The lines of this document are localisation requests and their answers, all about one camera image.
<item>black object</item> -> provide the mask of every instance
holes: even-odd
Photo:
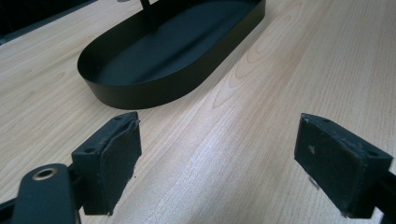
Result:
[[[87,215],[112,214],[141,155],[137,113],[110,120],[72,153],[73,163],[34,169],[18,198],[0,204],[0,223],[79,223]]]
[[[0,0],[0,45],[95,0]]]
[[[377,206],[383,223],[396,223],[388,153],[328,119],[302,114],[294,155],[344,216],[370,218]]]
[[[265,0],[159,0],[99,36],[78,59],[96,97],[121,109],[198,87],[262,20]]]

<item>wood grain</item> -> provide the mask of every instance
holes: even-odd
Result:
[[[99,0],[0,47],[0,202],[37,166],[70,164],[125,112],[96,100],[77,59],[140,9]],[[265,19],[204,84],[138,111],[135,178],[112,217],[83,223],[378,223],[378,211],[341,217],[293,150],[305,112],[396,155],[395,11],[393,0],[268,0]]]

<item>black oval tray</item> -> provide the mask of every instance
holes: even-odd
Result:
[[[198,87],[265,14],[265,0],[159,0],[93,40],[78,71],[121,109],[172,102]]]

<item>clamp jaw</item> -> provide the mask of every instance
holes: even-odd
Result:
[[[331,120],[302,114],[294,150],[306,170],[345,217],[396,223],[396,176],[392,157]]]
[[[142,154],[136,112],[111,119],[72,153],[73,163],[28,173],[18,197],[0,204],[0,223],[80,223],[86,215],[112,215]]]

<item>screw hole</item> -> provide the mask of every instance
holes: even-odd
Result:
[[[33,175],[33,180],[40,181],[53,177],[58,172],[55,168],[47,168]]]
[[[94,151],[95,151],[95,148],[93,148],[93,147],[90,147],[90,148],[87,148],[84,150],[85,153],[92,153]]]

